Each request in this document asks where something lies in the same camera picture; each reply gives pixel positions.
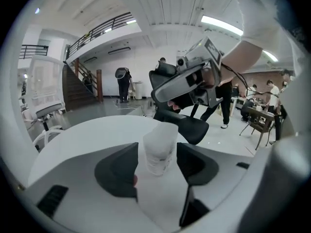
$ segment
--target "man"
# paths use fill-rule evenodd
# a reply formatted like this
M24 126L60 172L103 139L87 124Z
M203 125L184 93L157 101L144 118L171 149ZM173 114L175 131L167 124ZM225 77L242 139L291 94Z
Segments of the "man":
M126 67L125 67L125 70L126 70L126 73L124 77L121 79L118 79L120 103L128 103L127 95L128 95L128 88L130 87L130 84L132 87L132 91L135 92L130 71Z
M241 120L247 122L249 119L249 112L247 111L247 108L252 108L254 106L254 99L246 100L244 105L241 108Z
M239 84L236 83L234 85L234 87L232 88L232 96L238 98L239 97L239 93L240 93Z
M284 90L287 88L288 84L294 80L294 77L291 76L291 72L287 69L284 69L281 71L281 76L283 77L282 82L282 89L280 93L284 92ZM276 110L276 116L275 116L275 128L276 128L276 140L275 141L269 141L269 143L272 145L276 141L278 141L281 138L281 120L280 117L282 117L283 120L287 117L287 112L284 109L284 106L281 104L280 100L278 100L277 110Z
M88 90L93 93L93 87L92 87L92 78L90 78L90 74L86 75L86 74L82 74L83 75L83 79L82 82L84 83L84 85L88 88Z
M283 77L283 80L287 82L287 84L294 80L294 76L291 76L291 72L287 69L281 71L281 76Z
M271 88L270 100L266 103L266 107L268 107L268 112L276 114L276 108L278 104L278 96L280 94L280 90L276 85L273 84L272 80L267 81L267 86Z
M229 126L229 118L230 118L230 103L231 103L231 95L232 95L232 79L221 82L216 88L216 98L223 98L221 101L222 113L223 113L223 125L222 129L226 129ZM207 119L215 112L218 105L214 107L208 107L206 111L201 115L201 120L207 121Z
M166 63L166 59L165 59L164 57L162 57L162 58L160 59L160 62Z
M245 97L246 99L253 99L254 96L255 96L255 92L256 92L256 89L257 89L257 85L253 85L252 87L249 87L245 90Z
M166 59L164 57L162 57L160 59L160 62L166 63Z

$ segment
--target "staircase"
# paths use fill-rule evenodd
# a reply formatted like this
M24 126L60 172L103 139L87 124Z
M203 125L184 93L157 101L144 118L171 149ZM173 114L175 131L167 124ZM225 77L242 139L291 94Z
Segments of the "staircase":
M63 69L63 95L67 111L98 103L95 95L67 65Z

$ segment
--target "black metal railing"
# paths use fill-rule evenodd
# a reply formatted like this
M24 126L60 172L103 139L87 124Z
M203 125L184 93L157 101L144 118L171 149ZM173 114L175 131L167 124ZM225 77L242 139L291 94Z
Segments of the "black metal railing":
M48 46L42 45L21 45L21 49L19 52L20 59L30 59L34 55L47 55L48 54Z
M73 55L78 49L83 47L85 44L90 41L96 39L98 36L107 33L111 30L123 27L127 25L127 22L134 20L132 14L130 12L125 13L123 15L112 18L100 25L96 28L92 29L90 32L83 35L79 40L77 40L69 50L69 56Z

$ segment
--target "white shirt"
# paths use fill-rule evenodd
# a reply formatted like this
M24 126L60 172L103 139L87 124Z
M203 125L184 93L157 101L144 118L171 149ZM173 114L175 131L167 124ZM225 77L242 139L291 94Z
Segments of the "white shirt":
M252 98L254 98L254 94L255 94L255 91L256 91L256 89L254 88L254 87L249 87L248 89L246 89L245 90L245 97L247 98L247 99L252 99Z
M272 94L275 94L275 95L279 95L280 94L280 90L278 89L278 87L275 85L273 86L273 88L271 89L270 91ZM269 106L277 106L277 100L278 100L278 97L274 96L271 94L271 97L270 97L270 103L269 103Z

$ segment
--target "mesh chair back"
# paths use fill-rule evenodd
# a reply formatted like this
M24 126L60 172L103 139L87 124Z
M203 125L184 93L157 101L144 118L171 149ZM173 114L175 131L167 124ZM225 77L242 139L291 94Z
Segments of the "mesh chair back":
M64 63L48 56L34 55L27 73L26 103L33 119L64 107L59 79Z
M167 81L170 77L163 76L158 74L157 71L150 71L149 72L149 79L151 82L151 86L153 89L157 88L159 85L163 84L165 81ZM156 102L155 104L159 110L168 110L173 111L171 107L167 105L167 102Z

